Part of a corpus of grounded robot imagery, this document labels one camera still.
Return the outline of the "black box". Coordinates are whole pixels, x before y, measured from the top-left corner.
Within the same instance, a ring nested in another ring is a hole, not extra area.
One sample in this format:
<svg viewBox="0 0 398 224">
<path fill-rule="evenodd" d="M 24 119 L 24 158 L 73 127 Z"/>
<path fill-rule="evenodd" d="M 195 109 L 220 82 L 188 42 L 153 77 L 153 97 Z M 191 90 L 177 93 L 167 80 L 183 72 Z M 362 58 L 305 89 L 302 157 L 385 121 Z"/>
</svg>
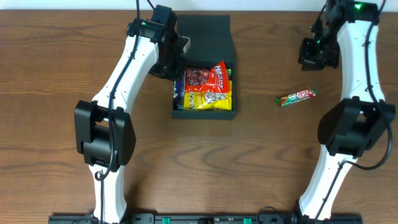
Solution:
<svg viewBox="0 0 398 224">
<path fill-rule="evenodd" d="M 234 119 L 236 116 L 236 59 L 229 15 L 180 15 L 177 21 L 179 35 L 189 37 L 191 47 L 185 54 L 187 64 L 212 68 L 224 61 L 232 69 L 231 111 L 184 111 L 173 107 L 174 119 Z"/>
</svg>

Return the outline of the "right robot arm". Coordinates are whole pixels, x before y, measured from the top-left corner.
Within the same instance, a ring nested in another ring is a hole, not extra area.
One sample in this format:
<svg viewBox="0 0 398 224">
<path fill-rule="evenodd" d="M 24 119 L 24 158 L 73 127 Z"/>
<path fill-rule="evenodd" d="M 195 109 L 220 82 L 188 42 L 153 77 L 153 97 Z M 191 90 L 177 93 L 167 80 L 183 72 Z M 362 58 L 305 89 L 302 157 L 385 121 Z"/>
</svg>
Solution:
<svg viewBox="0 0 398 224">
<path fill-rule="evenodd" d="M 335 197 L 352 167 L 387 135 L 389 158 L 396 108 L 386 102 L 377 69 L 377 33 L 383 6 L 366 1 L 327 0 L 299 50 L 304 71 L 342 68 L 340 102 L 318 125 L 320 156 L 310 183 L 299 198 L 292 223 L 361 223 L 359 215 L 334 215 Z"/>
</svg>

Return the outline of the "yellow nuts bag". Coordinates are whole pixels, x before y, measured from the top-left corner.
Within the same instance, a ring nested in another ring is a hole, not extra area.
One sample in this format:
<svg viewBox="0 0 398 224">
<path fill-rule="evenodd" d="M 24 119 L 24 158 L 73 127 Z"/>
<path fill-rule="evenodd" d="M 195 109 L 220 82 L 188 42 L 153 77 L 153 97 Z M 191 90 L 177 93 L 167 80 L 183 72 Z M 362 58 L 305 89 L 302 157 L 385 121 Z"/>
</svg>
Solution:
<svg viewBox="0 0 398 224">
<path fill-rule="evenodd" d="M 232 110 L 232 87 L 233 82 L 229 81 L 228 93 L 202 93 L 202 92 L 188 92 L 184 96 L 183 109 L 208 111 L 208 110 Z"/>
</svg>

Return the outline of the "red Hacks candy bag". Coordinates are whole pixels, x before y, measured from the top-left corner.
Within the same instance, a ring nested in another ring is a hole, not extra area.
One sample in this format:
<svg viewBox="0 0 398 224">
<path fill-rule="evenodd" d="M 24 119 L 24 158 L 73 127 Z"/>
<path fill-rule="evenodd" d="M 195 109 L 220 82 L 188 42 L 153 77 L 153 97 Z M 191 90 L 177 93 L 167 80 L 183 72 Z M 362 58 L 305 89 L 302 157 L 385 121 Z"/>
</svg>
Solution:
<svg viewBox="0 0 398 224">
<path fill-rule="evenodd" d="M 185 91 L 200 93 L 228 93 L 229 79 L 225 62 L 222 60 L 213 68 L 187 68 Z"/>
</svg>

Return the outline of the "purple Dairy Milk bar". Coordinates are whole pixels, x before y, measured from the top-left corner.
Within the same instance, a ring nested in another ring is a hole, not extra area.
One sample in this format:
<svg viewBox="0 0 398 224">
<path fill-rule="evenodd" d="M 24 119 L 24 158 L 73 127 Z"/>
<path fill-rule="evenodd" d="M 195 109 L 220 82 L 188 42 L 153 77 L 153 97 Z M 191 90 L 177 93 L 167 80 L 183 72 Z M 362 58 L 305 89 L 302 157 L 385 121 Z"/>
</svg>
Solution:
<svg viewBox="0 0 398 224">
<path fill-rule="evenodd" d="M 185 81 L 178 80 L 174 82 L 173 106 L 175 110 L 183 110 L 185 96 Z"/>
</svg>

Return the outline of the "red green KitKat bar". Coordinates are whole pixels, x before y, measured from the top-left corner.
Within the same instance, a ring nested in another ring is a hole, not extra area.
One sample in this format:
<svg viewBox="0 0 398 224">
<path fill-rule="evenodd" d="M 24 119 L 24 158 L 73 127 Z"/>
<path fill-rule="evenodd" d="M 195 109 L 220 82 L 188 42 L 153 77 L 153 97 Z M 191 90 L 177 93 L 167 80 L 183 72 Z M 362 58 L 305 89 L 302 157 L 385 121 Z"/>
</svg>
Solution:
<svg viewBox="0 0 398 224">
<path fill-rule="evenodd" d="M 318 92 L 316 91 L 316 89 L 314 89 L 314 87 L 312 87 L 312 88 L 307 88 L 305 90 L 300 90 L 295 93 L 291 93 L 286 96 L 278 97 L 275 99 L 275 102 L 277 105 L 285 107 L 297 103 L 299 101 L 306 100 L 308 98 L 313 98 L 317 95 Z"/>
</svg>

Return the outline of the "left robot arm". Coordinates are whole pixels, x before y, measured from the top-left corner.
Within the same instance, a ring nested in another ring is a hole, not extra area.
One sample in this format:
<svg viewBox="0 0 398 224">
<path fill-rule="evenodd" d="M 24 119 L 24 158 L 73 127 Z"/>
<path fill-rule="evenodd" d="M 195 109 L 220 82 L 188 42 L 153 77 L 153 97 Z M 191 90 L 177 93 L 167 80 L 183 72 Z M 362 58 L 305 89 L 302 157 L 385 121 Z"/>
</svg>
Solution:
<svg viewBox="0 0 398 224">
<path fill-rule="evenodd" d="M 126 29 L 121 58 L 108 81 L 91 101 L 74 110 L 76 149 L 95 182 L 98 223 L 120 223 L 125 217 L 124 168 L 136 145 L 131 113 L 148 74 L 175 81 L 185 70 L 190 39 L 175 31 L 177 15 L 157 5 L 150 19 L 136 17 Z"/>
</svg>

